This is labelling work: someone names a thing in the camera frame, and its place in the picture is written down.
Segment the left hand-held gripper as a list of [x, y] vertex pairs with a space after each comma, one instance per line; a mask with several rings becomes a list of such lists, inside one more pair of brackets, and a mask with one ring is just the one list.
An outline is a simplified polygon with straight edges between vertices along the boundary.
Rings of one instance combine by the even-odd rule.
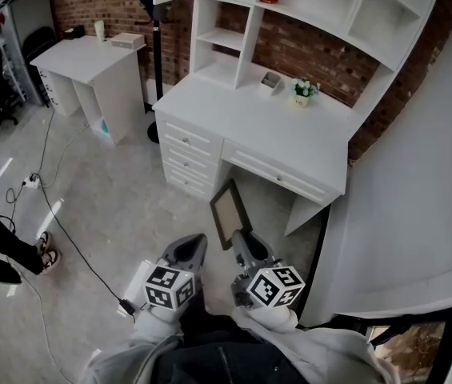
[[207, 236], [192, 234], [169, 244], [156, 262], [145, 260], [146, 302], [165, 310], [180, 310], [190, 302], [202, 289], [207, 247]]

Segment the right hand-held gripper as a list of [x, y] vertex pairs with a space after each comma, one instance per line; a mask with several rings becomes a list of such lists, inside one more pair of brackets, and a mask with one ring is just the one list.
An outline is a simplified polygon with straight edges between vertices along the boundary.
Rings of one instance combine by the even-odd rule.
[[305, 282], [293, 266], [274, 256], [256, 233], [233, 232], [232, 247], [242, 272], [231, 285], [236, 306], [276, 309], [290, 306]]

